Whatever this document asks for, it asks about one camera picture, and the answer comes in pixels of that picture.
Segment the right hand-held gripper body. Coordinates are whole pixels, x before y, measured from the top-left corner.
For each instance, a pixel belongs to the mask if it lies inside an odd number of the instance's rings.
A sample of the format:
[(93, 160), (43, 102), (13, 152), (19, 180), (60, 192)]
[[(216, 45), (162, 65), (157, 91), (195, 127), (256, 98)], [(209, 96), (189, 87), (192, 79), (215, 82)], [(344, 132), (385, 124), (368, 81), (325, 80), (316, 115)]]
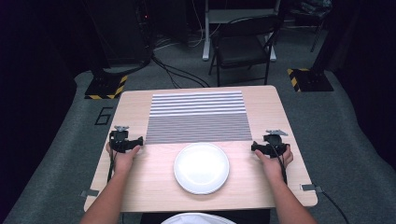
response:
[(271, 158), (281, 156), (286, 150), (288, 144), (282, 141), (281, 136), (287, 136), (281, 130), (267, 130), (263, 140), (267, 142), (264, 146), (264, 154), (269, 155)]

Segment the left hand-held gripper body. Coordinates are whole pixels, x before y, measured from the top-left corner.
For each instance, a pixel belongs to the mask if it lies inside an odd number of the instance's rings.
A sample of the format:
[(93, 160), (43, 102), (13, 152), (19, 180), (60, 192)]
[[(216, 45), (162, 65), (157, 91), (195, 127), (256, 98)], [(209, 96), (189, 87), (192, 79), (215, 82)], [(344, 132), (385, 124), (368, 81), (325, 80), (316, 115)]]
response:
[(109, 134), (110, 148), (124, 153), (127, 150), (128, 126), (115, 126), (115, 130)]

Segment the white round plate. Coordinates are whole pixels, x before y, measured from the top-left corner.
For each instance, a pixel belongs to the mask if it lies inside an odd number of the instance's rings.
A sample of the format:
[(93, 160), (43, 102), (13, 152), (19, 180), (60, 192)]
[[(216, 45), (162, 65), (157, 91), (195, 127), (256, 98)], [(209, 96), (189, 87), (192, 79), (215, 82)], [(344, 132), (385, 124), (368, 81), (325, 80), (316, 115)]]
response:
[(184, 147), (176, 156), (174, 176), (187, 192), (211, 194), (220, 189), (230, 172), (225, 152), (210, 143), (194, 143)]

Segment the person's right hand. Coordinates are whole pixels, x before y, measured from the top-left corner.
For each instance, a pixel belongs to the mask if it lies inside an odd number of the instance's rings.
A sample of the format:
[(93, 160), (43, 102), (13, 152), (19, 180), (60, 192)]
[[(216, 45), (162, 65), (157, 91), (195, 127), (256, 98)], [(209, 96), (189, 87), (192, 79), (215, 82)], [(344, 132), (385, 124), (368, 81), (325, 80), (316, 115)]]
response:
[(287, 150), (283, 153), (280, 159), (268, 158), (260, 151), (255, 151), (256, 156), (261, 160), (263, 171), (270, 182), (280, 181), (284, 182), (283, 174), (286, 172), (286, 168), (293, 161), (293, 154), (290, 151), (290, 146), (287, 146)]

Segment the person's left hand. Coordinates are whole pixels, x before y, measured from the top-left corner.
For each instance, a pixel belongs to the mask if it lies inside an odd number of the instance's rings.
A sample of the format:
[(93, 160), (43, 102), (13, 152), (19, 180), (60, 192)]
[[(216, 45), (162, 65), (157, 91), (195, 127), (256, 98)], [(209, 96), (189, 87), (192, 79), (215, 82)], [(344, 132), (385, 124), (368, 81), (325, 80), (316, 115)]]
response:
[(106, 145), (106, 151), (109, 153), (110, 159), (113, 161), (113, 170), (115, 175), (128, 174), (132, 168), (134, 156), (138, 153), (141, 146), (128, 149), (125, 153), (119, 153)]

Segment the grey tape piece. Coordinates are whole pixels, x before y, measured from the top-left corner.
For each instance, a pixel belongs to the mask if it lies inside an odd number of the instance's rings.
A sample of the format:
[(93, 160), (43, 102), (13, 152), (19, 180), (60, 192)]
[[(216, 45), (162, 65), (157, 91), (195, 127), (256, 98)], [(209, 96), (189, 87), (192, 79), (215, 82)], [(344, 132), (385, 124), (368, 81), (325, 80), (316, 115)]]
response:
[(93, 196), (93, 197), (97, 197), (99, 194), (99, 190), (94, 190), (94, 189), (86, 189), (83, 190), (79, 196), (83, 197), (83, 198), (87, 198), (88, 196)]
[(300, 185), (301, 190), (303, 191), (314, 191), (316, 193), (321, 193), (323, 192), (322, 188), (320, 186), (317, 186), (315, 184), (304, 184)]

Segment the black yellow striped stand base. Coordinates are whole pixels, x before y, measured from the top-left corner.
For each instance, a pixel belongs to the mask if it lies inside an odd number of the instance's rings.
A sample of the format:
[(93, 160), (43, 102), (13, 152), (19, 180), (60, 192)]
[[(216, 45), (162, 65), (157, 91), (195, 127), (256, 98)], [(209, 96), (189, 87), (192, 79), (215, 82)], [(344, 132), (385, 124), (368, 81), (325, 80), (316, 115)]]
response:
[(94, 78), (85, 91), (86, 99), (102, 100), (118, 98), (124, 88), (127, 76)]
[(323, 73), (306, 68), (287, 70), (292, 87), (297, 92), (333, 91), (330, 81)]

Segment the striped grey white placemat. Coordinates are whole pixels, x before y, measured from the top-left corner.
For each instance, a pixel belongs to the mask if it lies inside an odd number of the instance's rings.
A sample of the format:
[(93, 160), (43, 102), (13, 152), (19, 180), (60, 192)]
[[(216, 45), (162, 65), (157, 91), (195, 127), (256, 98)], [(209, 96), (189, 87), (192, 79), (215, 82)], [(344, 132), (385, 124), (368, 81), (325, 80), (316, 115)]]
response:
[(209, 91), (152, 96), (148, 144), (250, 141), (243, 93)]

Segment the person's white shirt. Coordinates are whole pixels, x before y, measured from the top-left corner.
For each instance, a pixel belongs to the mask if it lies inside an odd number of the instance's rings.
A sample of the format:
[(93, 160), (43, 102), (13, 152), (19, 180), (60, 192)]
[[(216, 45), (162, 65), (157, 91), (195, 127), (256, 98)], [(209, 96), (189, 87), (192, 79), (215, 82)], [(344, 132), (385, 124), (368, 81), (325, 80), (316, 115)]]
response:
[(205, 213), (182, 213), (169, 217), (161, 224), (236, 224), (225, 217)]

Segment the black folding chair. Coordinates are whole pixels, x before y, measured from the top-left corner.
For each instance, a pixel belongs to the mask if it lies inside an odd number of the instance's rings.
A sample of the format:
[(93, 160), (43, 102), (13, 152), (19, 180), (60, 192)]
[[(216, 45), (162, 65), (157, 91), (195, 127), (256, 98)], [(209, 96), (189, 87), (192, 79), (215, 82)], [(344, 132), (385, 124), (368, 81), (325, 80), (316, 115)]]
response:
[(277, 15), (238, 18), (223, 24), (212, 40), (214, 55), (209, 67), (211, 75), (216, 68), (217, 86), (221, 84), (220, 70), (265, 64), (262, 77), (266, 85), (271, 62), (271, 51), (282, 25)]

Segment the dark cabinet with red light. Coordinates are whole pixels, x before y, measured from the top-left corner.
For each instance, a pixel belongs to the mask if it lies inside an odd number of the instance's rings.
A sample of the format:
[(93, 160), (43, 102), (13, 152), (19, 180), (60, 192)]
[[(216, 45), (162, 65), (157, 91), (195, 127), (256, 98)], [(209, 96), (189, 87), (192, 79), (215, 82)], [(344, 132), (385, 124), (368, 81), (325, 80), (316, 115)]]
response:
[(103, 0), (106, 54), (111, 64), (147, 63), (149, 21), (145, 0)]

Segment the dark chair with cloth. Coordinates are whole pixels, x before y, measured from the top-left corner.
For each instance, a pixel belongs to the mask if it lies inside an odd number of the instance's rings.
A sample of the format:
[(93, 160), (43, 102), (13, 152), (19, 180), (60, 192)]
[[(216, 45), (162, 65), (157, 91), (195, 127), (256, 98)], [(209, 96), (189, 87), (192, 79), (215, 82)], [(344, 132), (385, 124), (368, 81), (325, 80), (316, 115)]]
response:
[(314, 21), (318, 25), (315, 31), (316, 35), (311, 52), (314, 51), (316, 44), (318, 43), (323, 23), (331, 11), (332, 0), (293, 0), (290, 3), (288, 8), (290, 15), (305, 21)]

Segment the white desk frame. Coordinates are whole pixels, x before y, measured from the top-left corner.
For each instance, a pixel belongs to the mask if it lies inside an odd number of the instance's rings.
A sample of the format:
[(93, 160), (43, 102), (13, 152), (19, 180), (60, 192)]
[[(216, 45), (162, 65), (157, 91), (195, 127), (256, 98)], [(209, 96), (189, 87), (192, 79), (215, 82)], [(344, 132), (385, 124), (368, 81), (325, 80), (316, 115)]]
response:
[(248, 16), (260, 16), (260, 15), (271, 15), (276, 14), (279, 11), (280, 1), (275, 0), (275, 3), (271, 7), (265, 8), (228, 8), (228, 1), (224, 2), (223, 8), (211, 8), (210, 2), (214, 0), (205, 0), (205, 28), (204, 28), (204, 46), (202, 53), (202, 60), (207, 62), (210, 56), (211, 49), (211, 38), (215, 31), (210, 31), (211, 24), (223, 24), (239, 17), (248, 17)]

